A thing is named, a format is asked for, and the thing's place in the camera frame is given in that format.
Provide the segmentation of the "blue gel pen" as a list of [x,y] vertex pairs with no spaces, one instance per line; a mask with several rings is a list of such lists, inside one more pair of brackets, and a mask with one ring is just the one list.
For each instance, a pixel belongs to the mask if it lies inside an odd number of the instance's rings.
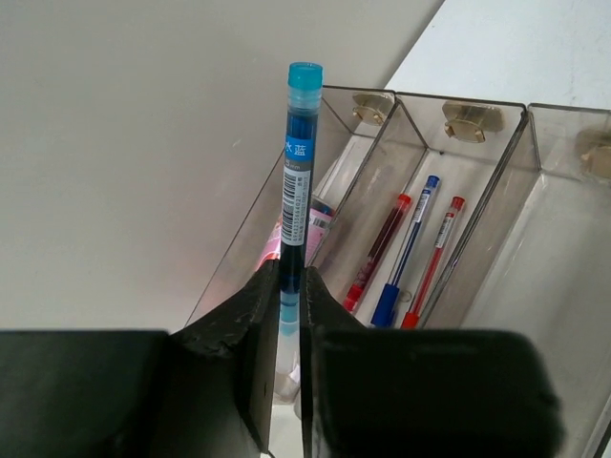
[[424,225],[429,211],[432,208],[435,193],[440,186],[441,178],[436,175],[429,175],[420,196],[416,202],[416,207],[411,215],[409,230],[402,240],[399,253],[390,272],[388,281],[385,283],[379,300],[374,309],[369,324],[373,327],[386,328],[392,325],[395,307],[400,296],[400,283],[403,279],[407,264],[411,257],[411,252],[418,240],[419,233]]
[[299,329],[301,276],[312,193],[324,69],[311,62],[289,65],[284,138],[280,250],[280,334]]

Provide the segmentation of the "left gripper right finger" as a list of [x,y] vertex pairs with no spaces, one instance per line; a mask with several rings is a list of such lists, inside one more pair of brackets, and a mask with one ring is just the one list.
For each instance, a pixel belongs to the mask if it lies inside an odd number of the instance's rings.
[[565,429],[544,361],[497,329],[374,329],[309,267],[301,291],[307,457],[554,457]]

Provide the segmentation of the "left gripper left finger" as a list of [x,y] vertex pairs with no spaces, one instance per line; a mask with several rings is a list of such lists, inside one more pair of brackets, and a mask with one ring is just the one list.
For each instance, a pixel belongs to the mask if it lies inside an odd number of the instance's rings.
[[279,265],[176,333],[5,330],[5,457],[257,457],[269,443]]

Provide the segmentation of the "red gel pen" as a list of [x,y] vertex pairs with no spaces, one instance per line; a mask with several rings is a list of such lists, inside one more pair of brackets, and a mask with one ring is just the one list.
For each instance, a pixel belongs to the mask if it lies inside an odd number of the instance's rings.
[[437,235],[435,236],[431,256],[421,276],[415,295],[400,324],[401,329],[414,329],[417,326],[430,290],[432,289],[435,275],[443,259],[446,247],[449,244],[456,220],[460,216],[465,202],[466,200],[461,196],[454,196],[452,198],[441,221]]
[[356,310],[363,293],[369,285],[371,277],[375,273],[380,260],[384,257],[398,227],[410,208],[411,197],[407,194],[399,194],[343,300],[343,307],[348,312],[352,313]]

